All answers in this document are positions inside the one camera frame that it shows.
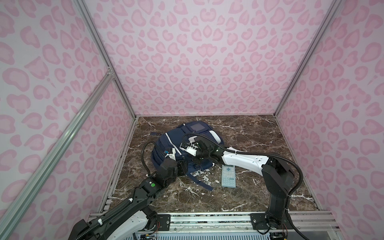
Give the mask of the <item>navy blue student backpack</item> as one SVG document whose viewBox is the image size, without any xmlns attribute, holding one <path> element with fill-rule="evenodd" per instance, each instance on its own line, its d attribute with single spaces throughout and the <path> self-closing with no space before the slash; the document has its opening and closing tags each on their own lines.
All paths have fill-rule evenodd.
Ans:
<svg viewBox="0 0 384 240">
<path fill-rule="evenodd" d="M 192 174 L 197 171 L 204 171 L 213 167 L 214 163 L 208 159 L 194 160 L 194 157 L 184 150 L 183 140 L 186 138 L 183 135 L 187 133 L 201 134 L 209 139 L 216 141 L 219 145 L 225 142 L 223 138 L 213 130 L 211 126 L 202 121 L 194 121 L 182 124 L 177 128 L 168 131 L 160 136 L 156 141 L 156 146 L 151 152 L 151 161 L 158 169 L 165 159 L 165 155 L 170 151 L 175 154 L 176 161 L 178 162 L 179 176 L 188 176 L 197 185 L 212 191 L 213 187 L 199 181 Z"/>
</svg>

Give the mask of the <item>light blue calculator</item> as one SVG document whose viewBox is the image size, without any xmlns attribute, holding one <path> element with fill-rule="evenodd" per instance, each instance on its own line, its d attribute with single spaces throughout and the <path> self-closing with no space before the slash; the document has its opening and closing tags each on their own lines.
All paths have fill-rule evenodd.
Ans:
<svg viewBox="0 0 384 240">
<path fill-rule="evenodd" d="M 222 187 L 236 188 L 236 169 L 231 165 L 222 165 Z"/>
</svg>

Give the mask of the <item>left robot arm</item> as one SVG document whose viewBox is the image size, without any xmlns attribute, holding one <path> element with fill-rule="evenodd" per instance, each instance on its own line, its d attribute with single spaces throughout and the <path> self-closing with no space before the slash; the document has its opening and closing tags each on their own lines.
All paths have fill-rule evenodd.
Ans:
<svg viewBox="0 0 384 240">
<path fill-rule="evenodd" d="M 112 210 L 86 222 L 79 221 L 70 233 L 70 240 L 122 240 L 124 235 L 140 230 L 158 230 L 158 214 L 150 208 L 177 177 L 188 172 L 188 164 L 166 155 L 158 169 L 144 179 L 130 197 Z"/>
</svg>

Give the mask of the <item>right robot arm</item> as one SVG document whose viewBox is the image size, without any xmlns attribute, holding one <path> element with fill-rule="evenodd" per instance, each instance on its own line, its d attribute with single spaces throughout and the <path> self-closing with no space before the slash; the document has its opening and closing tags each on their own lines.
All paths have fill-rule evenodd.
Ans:
<svg viewBox="0 0 384 240">
<path fill-rule="evenodd" d="M 288 217 L 292 194 L 303 183 L 303 172 L 293 161 L 276 154 L 247 153 L 234 148 L 225 148 L 211 140 L 181 143 L 181 149 L 194 160 L 211 160 L 217 164 L 240 167 L 261 175 L 270 193 L 270 203 L 263 220 L 269 229 L 278 229 L 283 218 Z"/>
</svg>

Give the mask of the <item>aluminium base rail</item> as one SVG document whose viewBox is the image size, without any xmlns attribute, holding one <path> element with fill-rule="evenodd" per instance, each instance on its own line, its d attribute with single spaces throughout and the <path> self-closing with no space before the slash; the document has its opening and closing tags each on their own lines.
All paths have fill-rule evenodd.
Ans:
<svg viewBox="0 0 384 240">
<path fill-rule="evenodd" d="M 342 240 L 334 216 L 329 211 L 290 213 L 292 222 L 273 229 L 262 223 L 262 212 L 160 213 L 148 231 L 142 212 L 118 227 L 110 240 L 300 240 L 296 227 L 310 240 Z"/>
</svg>

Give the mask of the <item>aluminium frame strut left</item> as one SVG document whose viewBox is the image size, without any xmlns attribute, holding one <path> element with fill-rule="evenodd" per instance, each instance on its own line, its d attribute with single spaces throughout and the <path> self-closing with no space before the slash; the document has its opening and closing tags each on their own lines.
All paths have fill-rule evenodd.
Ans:
<svg viewBox="0 0 384 240">
<path fill-rule="evenodd" d="M 89 117 L 90 113 L 98 103 L 104 91 L 115 78 L 115 74 L 108 72 L 98 84 L 83 106 L 79 109 L 73 120 L 63 132 L 50 152 L 43 159 L 37 170 L 22 188 L 17 198 L 13 201 L 1 219 L 1 239 L 7 240 L 24 217 L 25 213 L 33 203 L 34 199 L 48 180 L 49 176 L 63 157 L 68 147 L 74 140 L 76 134 Z"/>
</svg>

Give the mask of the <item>aluminium frame post left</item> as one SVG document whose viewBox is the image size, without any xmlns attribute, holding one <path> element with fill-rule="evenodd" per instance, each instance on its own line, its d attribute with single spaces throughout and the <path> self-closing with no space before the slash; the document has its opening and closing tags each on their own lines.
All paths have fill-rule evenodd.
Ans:
<svg viewBox="0 0 384 240">
<path fill-rule="evenodd" d="M 103 43 L 103 40 L 96 28 L 96 25 L 92 19 L 92 16 L 91 16 L 91 13 L 88 9 L 88 6 L 86 4 L 85 1 L 83 0 L 74 0 L 73 1 L 79 14 L 81 15 L 84 23 L 85 23 L 85 26 L 86 28 L 88 29 L 90 35 L 91 35 L 91 38 L 93 39 L 94 43 L 95 43 L 95 46 L 97 48 L 97 50 L 99 51 L 99 54 L 105 64 L 105 66 L 107 67 L 108 71 L 113 75 L 113 81 L 118 89 L 118 92 L 120 94 L 120 96 L 122 97 L 123 99 L 123 103 L 124 105 L 126 106 L 127 110 L 129 111 L 131 117 L 135 120 L 137 118 L 136 114 L 134 113 L 134 110 L 131 106 L 131 103 L 129 102 L 129 99 L 127 97 L 127 94 L 123 88 L 123 85 L 115 71 L 115 68 L 111 62 L 111 59 L 107 53 L 107 49 Z"/>
</svg>

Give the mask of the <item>aluminium frame post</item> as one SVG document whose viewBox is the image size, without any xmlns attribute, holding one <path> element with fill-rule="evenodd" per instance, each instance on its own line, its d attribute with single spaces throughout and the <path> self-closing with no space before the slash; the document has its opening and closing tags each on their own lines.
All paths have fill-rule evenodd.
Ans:
<svg viewBox="0 0 384 240">
<path fill-rule="evenodd" d="M 285 93 L 283 94 L 283 97 L 282 97 L 280 103 L 278 104 L 278 107 L 274 113 L 274 117 L 276 120 L 278 119 L 279 114 L 282 113 L 283 108 L 284 108 L 285 104 L 288 102 L 288 99 L 289 99 L 291 93 L 293 92 L 297 82 L 299 81 L 300 77 L 302 76 L 302 74 L 303 74 L 305 68 L 307 67 L 308 63 L 310 62 L 312 56 L 316 52 L 319 44 L 322 41 L 322 38 L 326 34 L 328 28 L 331 26 L 335 17 L 337 16 L 338 12 L 342 8 L 344 2 L 345 1 L 342 1 L 342 0 L 332 1 L 331 6 L 329 7 L 329 9 L 328 9 L 327 13 L 325 14 L 321 24 L 319 25 L 316 33 L 314 34 L 314 37 L 311 40 L 307 51 L 305 52 L 302 60 L 300 61 L 300 64 L 299 64 L 297 70 L 295 71 L 295 73 L 292 77 L 292 80 L 290 81 Z"/>
<path fill-rule="evenodd" d="M 84 23 L 85 23 L 85 26 L 86 28 L 88 29 L 90 35 L 91 35 L 91 38 L 93 39 L 94 43 L 95 43 L 95 46 L 97 48 L 97 50 L 99 51 L 99 54 L 105 64 L 105 66 L 107 67 L 108 71 L 113 75 L 113 81 L 118 89 L 118 92 L 120 94 L 120 96 L 122 97 L 123 99 L 123 103 L 124 105 L 126 106 L 127 110 L 129 111 L 131 117 L 135 120 L 137 118 L 136 114 L 134 113 L 134 110 L 131 106 L 131 103 L 129 102 L 129 99 L 127 97 L 127 94 L 123 88 L 123 85 L 115 71 L 115 68 L 111 62 L 111 59 L 107 53 L 107 49 L 103 43 L 103 40 L 96 28 L 96 25 L 92 19 L 92 16 L 91 16 L 91 13 L 88 9 L 88 6 L 86 4 L 85 1 L 83 0 L 74 0 L 73 1 L 79 14 L 81 15 Z"/>
</svg>

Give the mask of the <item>aluminium frame post right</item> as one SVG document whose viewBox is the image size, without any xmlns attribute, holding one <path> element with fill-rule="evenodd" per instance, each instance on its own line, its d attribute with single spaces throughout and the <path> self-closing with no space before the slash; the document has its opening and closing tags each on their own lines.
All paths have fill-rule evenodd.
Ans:
<svg viewBox="0 0 384 240">
<path fill-rule="evenodd" d="M 297 82 L 299 81 L 300 77 L 302 76 L 302 74 L 303 74 L 305 68 L 307 67 L 308 63 L 310 62 L 312 56 L 316 52 L 319 44 L 322 41 L 322 38 L 326 34 L 328 28 L 331 26 L 335 17 L 337 16 L 338 12 L 342 8 L 344 2 L 345 1 L 342 1 L 342 0 L 332 1 L 331 6 L 329 7 L 329 9 L 328 9 L 327 13 L 325 14 L 321 24 L 319 25 L 316 33 L 314 34 L 314 37 L 311 40 L 307 51 L 305 52 L 302 60 L 300 61 L 300 64 L 299 64 L 297 70 L 295 71 L 295 73 L 292 77 L 292 80 L 290 81 L 285 93 L 283 94 L 283 97 L 282 97 L 280 103 L 278 104 L 278 107 L 274 113 L 274 117 L 276 120 L 278 119 L 279 114 L 282 113 L 283 108 L 284 108 L 285 104 L 288 102 L 288 99 L 289 99 L 291 93 L 293 92 Z"/>
</svg>

